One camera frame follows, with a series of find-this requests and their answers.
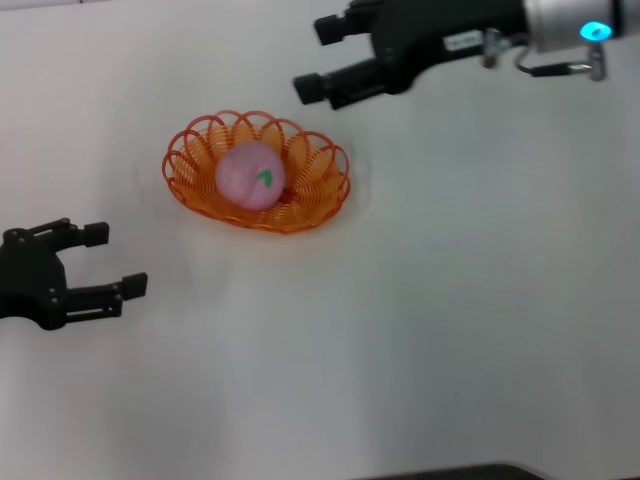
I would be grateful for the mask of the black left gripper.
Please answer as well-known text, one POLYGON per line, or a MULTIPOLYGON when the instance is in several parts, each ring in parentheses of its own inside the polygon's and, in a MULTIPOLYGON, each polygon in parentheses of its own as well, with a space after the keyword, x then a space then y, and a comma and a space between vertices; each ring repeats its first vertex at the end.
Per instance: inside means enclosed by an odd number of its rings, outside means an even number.
MULTIPOLYGON (((26 318, 46 331, 62 328, 67 283, 57 251, 107 244, 109 233, 106 222, 80 228, 69 218, 6 231, 1 245, 1 317, 26 318)), ((147 283, 148 275, 139 273, 114 283, 70 289, 66 322, 120 317, 126 301, 146 295, 147 283)))

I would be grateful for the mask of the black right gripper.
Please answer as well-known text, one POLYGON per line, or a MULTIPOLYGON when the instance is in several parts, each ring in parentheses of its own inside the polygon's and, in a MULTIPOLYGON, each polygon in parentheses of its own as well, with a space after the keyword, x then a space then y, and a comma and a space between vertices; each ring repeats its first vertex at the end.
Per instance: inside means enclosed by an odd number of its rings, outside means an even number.
POLYGON ((293 79, 303 105, 327 101, 341 109, 383 93, 407 91, 431 67, 490 55, 492 32, 502 38, 528 30, 522 1, 352 1, 342 16, 317 19, 322 46, 367 34, 373 59, 324 75, 293 79))

